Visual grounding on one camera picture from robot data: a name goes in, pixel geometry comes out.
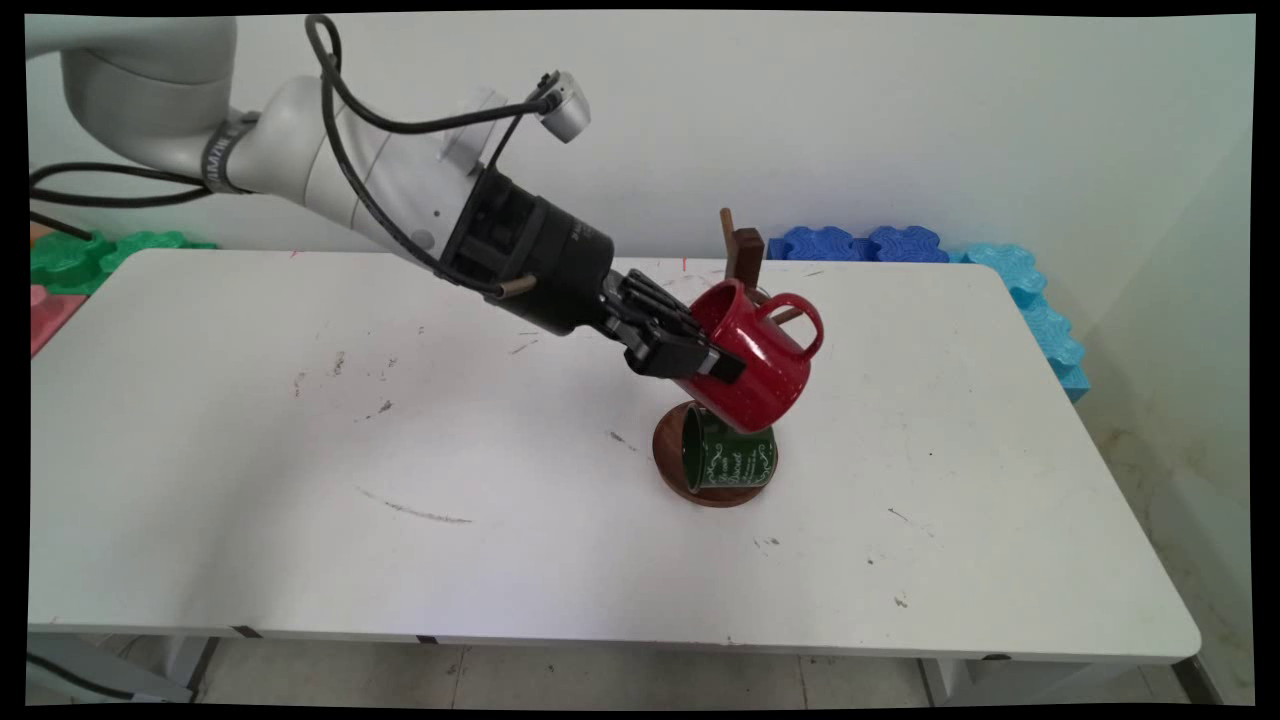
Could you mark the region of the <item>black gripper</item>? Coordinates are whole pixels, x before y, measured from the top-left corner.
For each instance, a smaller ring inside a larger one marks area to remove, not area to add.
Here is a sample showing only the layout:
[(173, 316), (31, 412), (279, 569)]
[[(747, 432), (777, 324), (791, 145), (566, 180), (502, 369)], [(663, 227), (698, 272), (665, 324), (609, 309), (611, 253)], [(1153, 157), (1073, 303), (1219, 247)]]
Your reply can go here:
[(613, 258), (608, 234), (486, 168), (442, 263), (480, 284), (531, 277), (529, 291), (488, 301), (556, 336), (607, 319), (600, 296), (608, 275), (608, 313), (623, 323), (623, 359), (634, 373), (739, 380), (748, 368), (744, 359), (710, 342), (690, 307), (640, 270), (611, 270)]

